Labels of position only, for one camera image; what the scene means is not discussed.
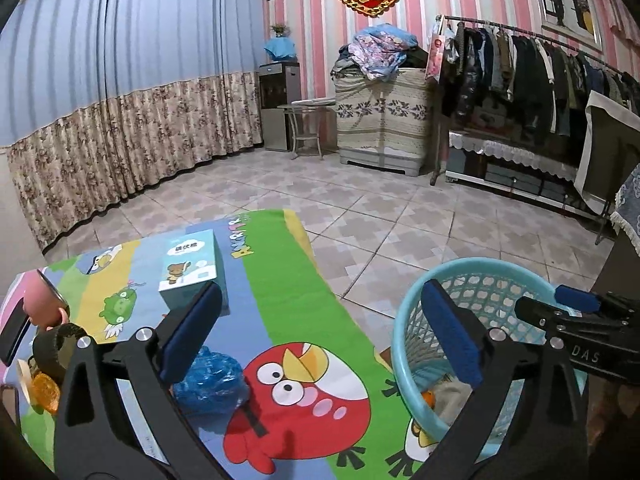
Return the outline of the beige denim cloth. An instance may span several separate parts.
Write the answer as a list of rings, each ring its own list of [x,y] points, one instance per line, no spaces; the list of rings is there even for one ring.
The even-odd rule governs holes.
[[[451,426],[469,400],[472,388],[465,382],[459,382],[457,378],[444,376],[434,385],[432,393],[435,396],[434,413],[447,426]]]

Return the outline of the blue plastic bag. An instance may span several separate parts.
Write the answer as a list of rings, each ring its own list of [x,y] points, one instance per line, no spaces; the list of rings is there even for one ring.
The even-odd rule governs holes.
[[[189,415],[232,414],[250,396],[241,364],[206,346],[196,355],[186,377],[171,390]]]

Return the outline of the orange peel piece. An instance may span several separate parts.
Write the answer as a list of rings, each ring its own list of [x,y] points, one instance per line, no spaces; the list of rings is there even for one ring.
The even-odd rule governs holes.
[[[435,393],[431,390],[426,390],[422,393],[422,398],[425,403],[430,407],[434,408],[436,403]]]

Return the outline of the orange peel half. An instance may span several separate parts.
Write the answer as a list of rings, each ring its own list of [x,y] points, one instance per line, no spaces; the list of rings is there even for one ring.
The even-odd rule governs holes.
[[[32,378],[32,394],[40,408],[51,415],[58,414],[61,390],[58,384],[47,374],[38,373]]]

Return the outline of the blue patterned cloth cover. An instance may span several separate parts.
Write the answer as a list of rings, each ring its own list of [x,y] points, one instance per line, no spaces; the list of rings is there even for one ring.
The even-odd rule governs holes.
[[[640,165],[634,167],[616,192],[610,220],[614,230],[617,233],[623,231],[640,256]]]

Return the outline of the black cylindrical pot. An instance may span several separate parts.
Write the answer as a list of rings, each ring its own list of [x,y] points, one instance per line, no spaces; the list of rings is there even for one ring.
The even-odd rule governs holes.
[[[77,341],[86,335],[86,331],[74,323],[64,323],[39,332],[32,342],[32,356],[38,370],[62,386]]]

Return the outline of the teal plastic laundry basket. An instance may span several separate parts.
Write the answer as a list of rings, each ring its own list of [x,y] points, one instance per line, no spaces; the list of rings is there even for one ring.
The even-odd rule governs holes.
[[[399,393],[436,441],[420,479],[574,479],[587,469],[586,375],[570,364],[579,310],[521,266],[451,260],[398,310]]]

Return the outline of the cream small bowl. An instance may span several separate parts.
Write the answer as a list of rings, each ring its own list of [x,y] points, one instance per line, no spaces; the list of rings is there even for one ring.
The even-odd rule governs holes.
[[[32,373],[28,363],[22,359],[16,361],[16,371],[21,392],[24,394],[28,405],[34,404],[32,400]]]

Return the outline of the colourful cartoon play mat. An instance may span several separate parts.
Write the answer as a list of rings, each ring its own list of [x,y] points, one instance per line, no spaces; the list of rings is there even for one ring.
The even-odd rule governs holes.
[[[186,229],[133,240],[106,252],[53,263],[46,277],[70,304],[73,321],[106,338],[105,306],[129,297],[122,334],[158,324],[171,247],[213,235],[228,292],[228,310],[206,347],[236,359],[247,380],[292,354],[328,371],[302,385],[299,404],[280,406],[273,386],[256,386],[262,424],[237,415],[204,415],[192,425],[235,479],[408,479],[430,450],[412,431],[390,369],[319,273],[308,236],[288,209],[242,212]]]

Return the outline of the hanging dark clothes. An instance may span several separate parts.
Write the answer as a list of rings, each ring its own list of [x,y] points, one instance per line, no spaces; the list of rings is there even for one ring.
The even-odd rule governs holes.
[[[445,27],[440,66],[442,114],[462,126],[516,130],[536,145],[550,136],[579,141],[592,92],[633,113],[639,81],[593,65],[582,52],[497,25]]]

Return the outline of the cloth covered storage chest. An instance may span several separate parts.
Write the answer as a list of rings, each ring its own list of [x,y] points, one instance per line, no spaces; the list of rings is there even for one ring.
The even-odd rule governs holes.
[[[420,68],[389,80],[360,73],[334,79],[337,149],[341,163],[416,177],[433,155],[433,98]]]

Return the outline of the framed wedding photo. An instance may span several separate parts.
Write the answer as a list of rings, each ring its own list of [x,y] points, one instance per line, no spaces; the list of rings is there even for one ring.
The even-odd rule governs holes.
[[[539,0],[542,28],[602,51],[602,38],[593,0]]]

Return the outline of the pile of folded bedding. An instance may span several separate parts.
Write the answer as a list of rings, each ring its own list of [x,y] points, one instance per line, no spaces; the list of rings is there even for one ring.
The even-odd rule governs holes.
[[[369,80],[390,80],[401,67],[424,68],[428,54],[416,36],[391,24],[361,29],[340,47],[331,77],[360,73]]]

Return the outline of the blue and floral curtain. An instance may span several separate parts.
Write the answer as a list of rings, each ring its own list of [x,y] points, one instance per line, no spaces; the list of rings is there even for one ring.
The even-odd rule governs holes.
[[[18,0],[1,144],[37,244],[262,142],[262,38],[262,0]]]

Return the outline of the blue covered water bottle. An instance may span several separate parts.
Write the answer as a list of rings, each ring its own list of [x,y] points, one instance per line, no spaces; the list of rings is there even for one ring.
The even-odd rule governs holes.
[[[272,36],[266,41],[264,50],[272,62],[296,61],[297,53],[291,31],[287,24],[271,26]]]

